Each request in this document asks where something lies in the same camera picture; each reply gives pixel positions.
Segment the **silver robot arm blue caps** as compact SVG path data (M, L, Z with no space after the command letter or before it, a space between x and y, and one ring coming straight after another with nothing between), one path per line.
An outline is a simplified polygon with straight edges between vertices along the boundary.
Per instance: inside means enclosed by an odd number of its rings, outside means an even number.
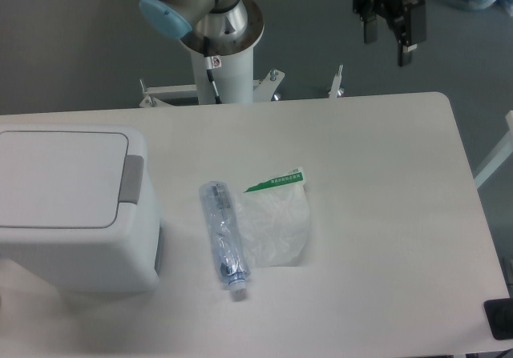
M239 54L257 44L265 21L253 0L140 0L145 20L163 36L181 41L202 56ZM394 34L398 65L410 63L417 45L426 41L424 0L352 0L366 44L378 38L378 19Z

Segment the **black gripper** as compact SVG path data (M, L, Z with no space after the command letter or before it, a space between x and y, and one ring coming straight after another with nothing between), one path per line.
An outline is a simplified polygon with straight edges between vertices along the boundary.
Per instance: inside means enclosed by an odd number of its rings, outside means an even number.
M378 38L377 15L392 18L399 66L410 64L418 45L426 41L425 0L353 0L353 12L360 16L365 44Z

